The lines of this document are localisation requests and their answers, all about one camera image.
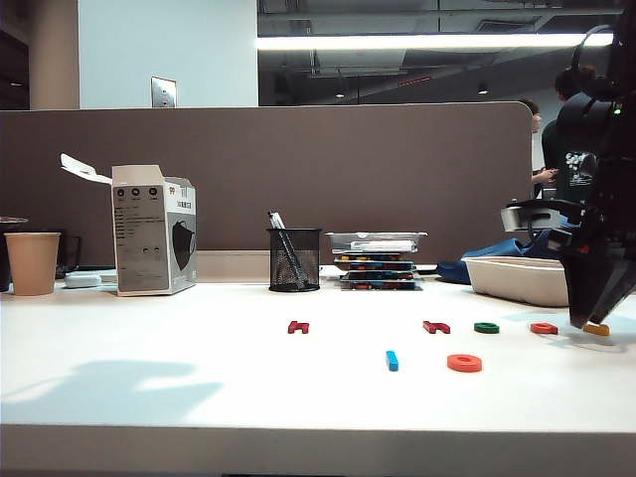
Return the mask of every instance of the plastic container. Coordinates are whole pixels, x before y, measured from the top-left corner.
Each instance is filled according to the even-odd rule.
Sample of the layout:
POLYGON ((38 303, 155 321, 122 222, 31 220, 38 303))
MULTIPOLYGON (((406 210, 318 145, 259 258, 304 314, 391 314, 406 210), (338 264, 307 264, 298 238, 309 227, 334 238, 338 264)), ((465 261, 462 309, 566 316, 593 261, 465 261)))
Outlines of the plastic container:
POLYGON ((321 229, 269 231, 269 289, 314 291, 320 288, 321 229))
POLYGON ((401 253, 365 253, 359 251, 340 254, 342 261, 400 261, 401 253))
POLYGON ((336 258, 335 265, 344 271, 349 270, 403 270, 415 271, 412 261, 380 261, 380 260, 342 260, 336 258))
POLYGON ((342 290, 421 290, 413 280, 340 280, 342 290))
POLYGON ((412 271, 399 270, 350 270, 344 279, 349 280, 413 280, 412 271))
POLYGON ((357 252, 413 252, 426 232, 329 232, 333 253, 357 252))
POLYGON ((563 266, 557 260, 515 256, 463 258, 476 293, 537 306, 568 306, 563 266))
POLYGON ((9 252, 5 232, 18 232, 28 219, 0 216, 0 291, 7 291, 11 282, 9 271, 9 252))

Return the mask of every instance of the pen holder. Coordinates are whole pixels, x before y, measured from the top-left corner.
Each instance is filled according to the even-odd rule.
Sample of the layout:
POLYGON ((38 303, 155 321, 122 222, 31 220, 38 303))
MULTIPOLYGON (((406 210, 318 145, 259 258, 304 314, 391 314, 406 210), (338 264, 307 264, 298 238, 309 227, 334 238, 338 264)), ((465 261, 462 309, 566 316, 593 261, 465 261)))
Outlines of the pen holder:
POLYGON ((320 232, 322 229, 267 229, 269 232, 269 289, 313 291, 320 288, 320 232))

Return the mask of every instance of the white charger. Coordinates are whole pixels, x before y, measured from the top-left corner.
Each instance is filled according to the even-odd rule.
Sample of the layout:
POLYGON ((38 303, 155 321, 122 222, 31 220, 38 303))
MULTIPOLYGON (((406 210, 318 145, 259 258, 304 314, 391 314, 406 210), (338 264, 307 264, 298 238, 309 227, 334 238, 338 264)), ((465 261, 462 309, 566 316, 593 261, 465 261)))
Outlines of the white charger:
POLYGON ((67 273, 64 277, 64 284, 67 288, 90 288, 101 285, 101 276, 92 274, 67 273))

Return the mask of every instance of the ceiling light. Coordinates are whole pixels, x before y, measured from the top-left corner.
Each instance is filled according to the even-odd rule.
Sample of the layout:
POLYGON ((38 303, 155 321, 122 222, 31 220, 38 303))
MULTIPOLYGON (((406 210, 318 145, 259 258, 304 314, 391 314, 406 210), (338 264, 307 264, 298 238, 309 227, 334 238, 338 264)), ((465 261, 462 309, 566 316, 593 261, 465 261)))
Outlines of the ceiling light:
MULTIPOLYGON (((411 50, 411 49, 503 49, 565 48, 578 45, 584 34, 518 34, 518 35, 366 35, 342 37, 260 37, 259 50, 411 50)), ((604 47, 612 43, 613 34, 592 35, 587 47, 604 47)))

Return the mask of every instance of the brown paper cup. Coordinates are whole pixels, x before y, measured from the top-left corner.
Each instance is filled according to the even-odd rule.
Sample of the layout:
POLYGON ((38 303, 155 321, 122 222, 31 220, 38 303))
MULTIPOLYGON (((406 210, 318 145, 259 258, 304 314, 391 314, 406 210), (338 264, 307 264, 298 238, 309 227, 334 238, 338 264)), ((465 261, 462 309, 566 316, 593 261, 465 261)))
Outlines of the brown paper cup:
POLYGON ((60 233, 5 234, 13 277, 13 293, 53 293, 60 233))

